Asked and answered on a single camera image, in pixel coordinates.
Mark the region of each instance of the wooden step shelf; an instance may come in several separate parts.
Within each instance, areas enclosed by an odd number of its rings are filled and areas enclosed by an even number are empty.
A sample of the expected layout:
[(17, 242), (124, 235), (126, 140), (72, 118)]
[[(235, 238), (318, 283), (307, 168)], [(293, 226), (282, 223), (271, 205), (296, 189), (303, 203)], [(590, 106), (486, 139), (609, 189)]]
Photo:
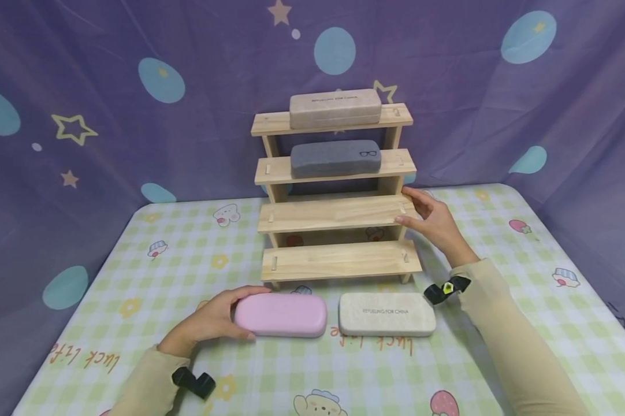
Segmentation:
[(421, 263), (410, 240), (270, 248), (264, 250), (262, 281), (400, 276), (405, 284)]
[(399, 215), (417, 215), (412, 201), (403, 195), (265, 204), (259, 212), (257, 232), (394, 226)]
[(380, 121), (372, 124), (355, 124), (351, 126), (335, 126), (322, 128), (290, 128), (289, 111), (280, 113), (256, 114), (252, 120), (250, 134), (252, 136), (298, 135), (301, 133), (320, 133), (331, 131), (365, 130), (367, 128), (390, 128), (411, 126), (414, 123), (410, 111), (402, 102), (382, 105)]
[[(408, 150), (399, 149), (403, 126), (413, 123), (403, 103), (382, 105), (377, 123), (352, 126), (293, 129), (287, 111), (255, 115), (250, 132), (262, 138), (267, 156), (257, 162), (255, 184), (264, 185), (271, 202), (262, 206), (257, 231), (267, 233), (274, 247), (264, 251), (262, 281), (275, 289), (282, 281), (359, 276), (400, 276), (406, 283), (421, 271), (414, 243), (394, 223), (397, 215), (416, 216), (400, 193), (404, 176), (416, 174)], [(378, 172), (294, 179), (290, 158), (278, 152), (280, 135), (368, 128), (386, 130)], [(286, 202), (287, 184), (365, 178), (377, 178), (379, 196)]]

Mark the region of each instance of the star print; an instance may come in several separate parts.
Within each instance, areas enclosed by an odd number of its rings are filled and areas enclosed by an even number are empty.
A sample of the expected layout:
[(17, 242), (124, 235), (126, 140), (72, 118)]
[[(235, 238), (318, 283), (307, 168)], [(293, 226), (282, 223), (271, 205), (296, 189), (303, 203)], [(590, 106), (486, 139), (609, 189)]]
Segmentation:
[(291, 8), (291, 6), (283, 5), (282, 0), (275, 0), (275, 4), (267, 8), (269, 12), (273, 14), (273, 25), (276, 26), (278, 23), (283, 22), (285, 25), (289, 26), (287, 13), (289, 13)]
[(72, 175), (71, 170), (68, 170), (68, 173), (62, 173), (61, 176), (63, 176), (64, 187), (70, 185), (72, 188), (77, 189), (77, 180), (79, 180), (79, 178), (77, 178), (75, 175)]
[(396, 92), (397, 89), (397, 85), (392, 85), (390, 87), (384, 87), (384, 85), (382, 85), (377, 79), (375, 79), (375, 82), (373, 83), (373, 89), (377, 90), (377, 91), (381, 91), (381, 92), (387, 92), (388, 91), (388, 95), (386, 96), (386, 101), (389, 104), (393, 104), (394, 103), (394, 92)]
[[(56, 132), (56, 139), (72, 139), (75, 141), (76, 144), (83, 146), (84, 141), (86, 140), (87, 136), (98, 135), (98, 133), (96, 133), (94, 130), (86, 126), (86, 123), (84, 122), (84, 117), (82, 117), (79, 114), (70, 118), (52, 114), (51, 118), (53, 118), (55, 123), (58, 125), (58, 131)], [(79, 134), (79, 137), (72, 135), (70, 133), (65, 133), (65, 126), (63, 124), (63, 122), (76, 122), (76, 121), (78, 121), (79, 126), (85, 130), (84, 132), (81, 132)]]

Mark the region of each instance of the wrist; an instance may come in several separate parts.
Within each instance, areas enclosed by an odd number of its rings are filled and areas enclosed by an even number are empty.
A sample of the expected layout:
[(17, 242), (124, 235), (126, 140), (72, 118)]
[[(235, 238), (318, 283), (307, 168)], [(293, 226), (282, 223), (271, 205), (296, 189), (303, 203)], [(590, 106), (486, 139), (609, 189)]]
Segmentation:
[(467, 244), (464, 238), (461, 237), (460, 241), (453, 244), (449, 249), (442, 252), (451, 268), (464, 266), (465, 264), (479, 262), (479, 257), (474, 250)]
[(163, 338), (156, 349), (163, 354), (190, 358), (197, 343), (187, 337), (181, 328), (175, 327)]

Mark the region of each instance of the shelf board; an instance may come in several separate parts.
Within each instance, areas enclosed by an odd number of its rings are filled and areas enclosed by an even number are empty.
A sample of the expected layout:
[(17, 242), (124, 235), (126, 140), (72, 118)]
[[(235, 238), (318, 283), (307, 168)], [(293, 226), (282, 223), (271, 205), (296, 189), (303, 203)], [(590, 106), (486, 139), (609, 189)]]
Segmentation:
[(378, 172), (345, 176), (319, 176), (316, 178), (292, 178), (290, 157), (261, 158), (255, 172), (256, 185), (298, 184), (305, 181), (347, 180), (384, 178), (416, 173), (416, 166), (407, 149), (382, 150), (382, 167)]
[(394, 226), (398, 215), (417, 218), (412, 201), (404, 195), (280, 202), (261, 207), (257, 232)]
[(269, 248), (262, 259), (262, 281), (275, 283), (421, 271), (410, 240)]
[(380, 121), (373, 124), (355, 124), (353, 126), (335, 126), (322, 128), (300, 128), (289, 127), (289, 111), (281, 113), (261, 113), (256, 114), (252, 121), (250, 134), (252, 136), (273, 136), (273, 135), (298, 135), (300, 133), (330, 132), (339, 130), (364, 130), (366, 128), (385, 128), (411, 126), (414, 123), (410, 111), (404, 102), (396, 104), (382, 105), (382, 115)]

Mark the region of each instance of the purple backdrop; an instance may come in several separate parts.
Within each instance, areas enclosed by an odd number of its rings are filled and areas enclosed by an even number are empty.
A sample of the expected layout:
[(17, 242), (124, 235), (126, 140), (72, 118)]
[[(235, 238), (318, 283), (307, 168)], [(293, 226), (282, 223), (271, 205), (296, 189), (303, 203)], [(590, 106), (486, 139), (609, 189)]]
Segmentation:
[(513, 185), (625, 327), (625, 0), (282, 1), (0, 0), (0, 415), (85, 288), (54, 277), (149, 200), (263, 196), (252, 116), (305, 92), (406, 102), (414, 184)]

